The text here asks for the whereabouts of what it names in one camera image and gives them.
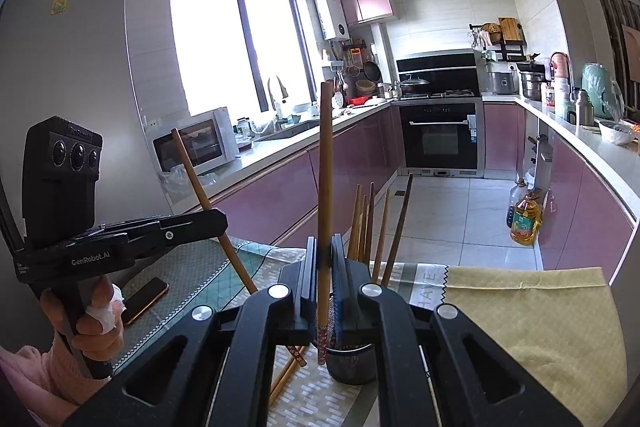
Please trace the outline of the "pink sleeve forearm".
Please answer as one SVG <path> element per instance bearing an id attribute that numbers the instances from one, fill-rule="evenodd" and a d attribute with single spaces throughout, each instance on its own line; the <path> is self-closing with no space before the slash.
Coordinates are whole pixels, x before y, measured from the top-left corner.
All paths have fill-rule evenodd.
<path id="1" fill-rule="evenodd" d="M 2 348 L 1 425 L 62 426 L 110 380 L 82 375 L 58 336 L 47 352 L 32 346 L 16 352 Z"/>

